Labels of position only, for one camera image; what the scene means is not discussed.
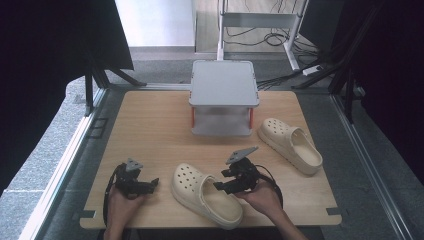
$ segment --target cream clog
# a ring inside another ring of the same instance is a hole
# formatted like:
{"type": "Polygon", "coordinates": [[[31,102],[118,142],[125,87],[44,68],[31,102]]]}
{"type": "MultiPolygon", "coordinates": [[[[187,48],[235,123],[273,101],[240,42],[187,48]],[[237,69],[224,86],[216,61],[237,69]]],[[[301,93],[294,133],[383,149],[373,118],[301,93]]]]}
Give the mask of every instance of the cream clog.
{"type": "Polygon", "coordinates": [[[215,188],[213,183],[219,181],[182,163],[174,172],[172,195],[183,206],[230,230],[241,222],[243,209],[237,198],[215,188]]]}
{"type": "Polygon", "coordinates": [[[301,128],[268,118],[258,129],[258,135],[302,173],[314,175],[321,168],[322,156],[301,128]]]}

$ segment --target aluminum rail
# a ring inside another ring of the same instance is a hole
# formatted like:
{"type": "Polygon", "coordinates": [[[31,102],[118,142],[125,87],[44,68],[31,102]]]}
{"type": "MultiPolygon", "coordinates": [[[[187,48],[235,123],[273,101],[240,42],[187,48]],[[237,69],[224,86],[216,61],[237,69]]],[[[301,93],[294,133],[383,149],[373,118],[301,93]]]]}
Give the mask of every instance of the aluminum rail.
{"type": "Polygon", "coordinates": [[[349,135],[350,140],[356,150],[356,153],[359,156],[359,159],[365,169],[365,172],[371,181],[372,186],[376,192],[377,197],[379,198],[381,205],[383,206],[384,211],[387,214],[387,217],[392,224],[393,230],[395,231],[398,239],[403,240],[412,240],[414,237],[409,231],[408,226],[405,223],[404,217],[402,216],[399,207],[395,203],[390,190],[385,184],[384,180],[381,178],[380,173],[378,172],[376,166],[373,163],[372,158],[368,154],[368,151],[363,144],[361,137],[359,136],[356,128],[353,124],[344,115],[343,103],[340,100],[339,96],[330,95],[331,100],[336,107],[336,111],[339,114],[339,117],[346,129],[347,134],[349,135]]]}
{"type": "MultiPolygon", "coordinates": [[[[107,89],[99,89],[96,92],[94,97],[94,106],[98,106],[106,94],[107,89]]],[[[75,156],[80,148],[80,145],[84,139],[86,132],[88,131],[91,123],[94,120],[94,116],[97,112],[97,108],[94,111],[86,116],[78,124],[78,127],[72,136],[62,158],[60,159],[56,170],[54,171],[52,177],[50,178],[49,183],[47,184],[46,189],[41,195],[40,200],[38,201],[34,211],[28,219],[21,235],[19,236],[20,240],[35,239],[40,231],[40,228],[46,221],[47,215],[50,211],[50,208],[56,199],[56,196],[59,192],[60,187],[68,173],[69,168],[75,160],[75,156]]]]}

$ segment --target hand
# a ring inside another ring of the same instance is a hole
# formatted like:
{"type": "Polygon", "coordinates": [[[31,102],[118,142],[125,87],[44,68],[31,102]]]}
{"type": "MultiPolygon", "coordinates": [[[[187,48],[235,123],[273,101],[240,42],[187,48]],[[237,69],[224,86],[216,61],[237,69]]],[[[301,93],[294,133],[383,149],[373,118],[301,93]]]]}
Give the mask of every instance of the hand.
{"type": "Polygon", "coordinates": [[[112,186],[109,192],[107,226],[104,234],[105,240],[121,239],[125,226],[146,200],[146,195],[137,198],[127,199],[119,189],[112,186]]]}
{"type": "Polygon", "coordinates": [[[236,197],[244,199],[256,211],[267,216],[278,228],[284,239],[305,240],[301,231],[292,223],[271,184],[260,179],[251,192],[239,192],[236,197]]]}
{"type": "Polygon", "coordinates": [[[245,200],[256,211],[266,215],[267,217],[271,217],[272,214],[283,210],[277,193],[275,193],[271,184],[262,179],[259,179],[255,189],[251,192],[239,192],[234,195],[245,200]]]}

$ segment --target wooden table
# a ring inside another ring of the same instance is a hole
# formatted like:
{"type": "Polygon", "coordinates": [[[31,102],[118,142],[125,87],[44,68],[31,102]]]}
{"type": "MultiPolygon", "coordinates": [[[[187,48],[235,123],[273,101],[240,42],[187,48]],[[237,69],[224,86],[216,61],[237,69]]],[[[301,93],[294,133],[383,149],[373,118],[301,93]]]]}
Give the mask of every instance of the wooden table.
{"type": "MultiPolygon", "coordinates": [[[[248,137],[204,137],[191,132],[189,91],[131,91],[125,95],[103,159],[90,191],[85,210],[95,211],[94,218],[81,218],[83,228],[104,228],[103,196],[115,167],[128,158],[144,168],[139,181],[159,177],[159,185],[130,222],[131,228],[216,227],[206,218],[179,204],[171,194],[171,179],[179,163],[188,163],[203,173],[211,173],[224,182],[221,171],[233,151],[259,146],[249,155],[254,164],[268,168],[284,196],[284,207],[295,225],[336,225],[341,215],[329,215],[337,208],[324,169],[306,177],[286,159],[266,145],[256,134],[260,124],[274,117],[309,134],[296,95],[293,92],[259,92],[253,133],[248,137]]],[[[240,227],[272,226],[262,214],[243,200],[244,218],[240,227]]]]}

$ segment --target black curtain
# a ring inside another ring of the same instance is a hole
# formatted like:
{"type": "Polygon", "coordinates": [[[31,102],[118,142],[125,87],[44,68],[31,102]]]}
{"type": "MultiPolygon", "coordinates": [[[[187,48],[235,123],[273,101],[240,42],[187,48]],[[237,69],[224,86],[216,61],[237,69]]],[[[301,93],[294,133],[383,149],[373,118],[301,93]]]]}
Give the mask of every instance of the black curtain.
{"type": "Polygon", "coordinates": [[[1,1],[0,192],[50,125],[67,84],[84,76],[88,56],[102,69],[133,69],[113,0],[1,1]]]}
{"type": "Polygon", "coordinates": [[[355,61],[362,105],[422,183],[423,23],[423,1],[385,1],[355,61]]]}

